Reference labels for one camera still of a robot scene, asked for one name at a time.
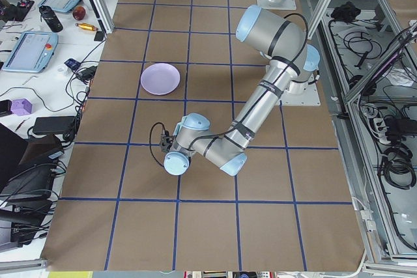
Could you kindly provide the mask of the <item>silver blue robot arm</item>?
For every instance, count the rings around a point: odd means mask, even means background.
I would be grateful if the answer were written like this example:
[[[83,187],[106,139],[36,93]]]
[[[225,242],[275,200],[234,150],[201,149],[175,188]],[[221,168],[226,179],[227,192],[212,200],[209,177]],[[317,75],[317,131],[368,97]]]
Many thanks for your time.
[[[318,50],[308,44],[308,30],[257,5],[249,6],[236,29],[236,38],[269,56],[269,67],[229,129],[214,134],[210,121],[190,113],[176,125],[164,169],[184,174],[196,153],[235,176],[247,160],[244,151],[284,92],[301,94],[318,68]]]

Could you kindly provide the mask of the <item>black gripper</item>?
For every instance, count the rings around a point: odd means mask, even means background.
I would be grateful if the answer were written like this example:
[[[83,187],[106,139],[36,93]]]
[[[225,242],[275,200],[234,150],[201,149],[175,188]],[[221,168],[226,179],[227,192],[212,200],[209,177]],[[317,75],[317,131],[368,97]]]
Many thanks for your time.
[[[170,135],[161,135],[159,147],[162,152],[169,152],[173,144],[173,137]]]

